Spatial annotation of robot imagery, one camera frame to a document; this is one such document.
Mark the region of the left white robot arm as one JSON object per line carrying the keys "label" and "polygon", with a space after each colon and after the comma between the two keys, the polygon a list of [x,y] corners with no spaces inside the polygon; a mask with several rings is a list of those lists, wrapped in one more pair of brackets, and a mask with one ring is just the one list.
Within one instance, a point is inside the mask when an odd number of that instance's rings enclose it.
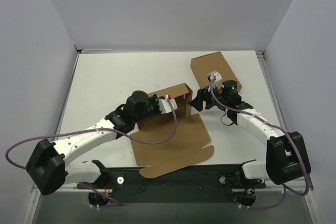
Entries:
{"label": "left white robot arm", "polygon": [[64,184],[84,182],[96,188],[105,186],[108,175],[99,161],[79,165],[72,162],[106,142],[127,136],[141,120],[170,113],[174,106],[167,99],[167,96],[134,91],[124,104],[83,131],[55,136],[52,142],[48,136],[40,137],[25,166],[26,172],[44,196]]}

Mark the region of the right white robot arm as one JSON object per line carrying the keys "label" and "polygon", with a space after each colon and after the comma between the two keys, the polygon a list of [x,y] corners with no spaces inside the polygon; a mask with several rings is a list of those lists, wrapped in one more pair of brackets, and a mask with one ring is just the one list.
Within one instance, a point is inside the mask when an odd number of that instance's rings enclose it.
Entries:
{"label": "right white robot arm", "polygon": [[221,88],[213,83],[199,89],[190,106],[201,112],[217,107],[223,110],[233,124],[246,129],[266,148],[264,161],[250,161],[242,165],[247,179],[270,179],[281,185],[303,177],[309,182],[311,167],[303,137],[298,132],[287,132],[269,123],[238,93],[237,82],[227,80]]}

